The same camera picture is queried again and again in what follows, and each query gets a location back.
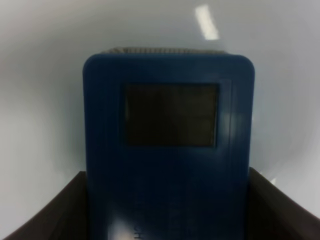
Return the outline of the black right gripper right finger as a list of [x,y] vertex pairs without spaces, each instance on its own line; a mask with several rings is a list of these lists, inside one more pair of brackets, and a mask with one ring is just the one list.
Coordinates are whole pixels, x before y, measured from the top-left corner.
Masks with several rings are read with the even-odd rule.
[[249,169],[246,210],[248,240],[318,240],[320,219]]

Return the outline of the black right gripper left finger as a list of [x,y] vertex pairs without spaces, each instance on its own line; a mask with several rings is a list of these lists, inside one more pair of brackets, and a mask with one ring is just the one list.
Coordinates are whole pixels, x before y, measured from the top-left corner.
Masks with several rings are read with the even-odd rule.
[[80,171],[34,217],[6,240],[88,240],[87,176]]

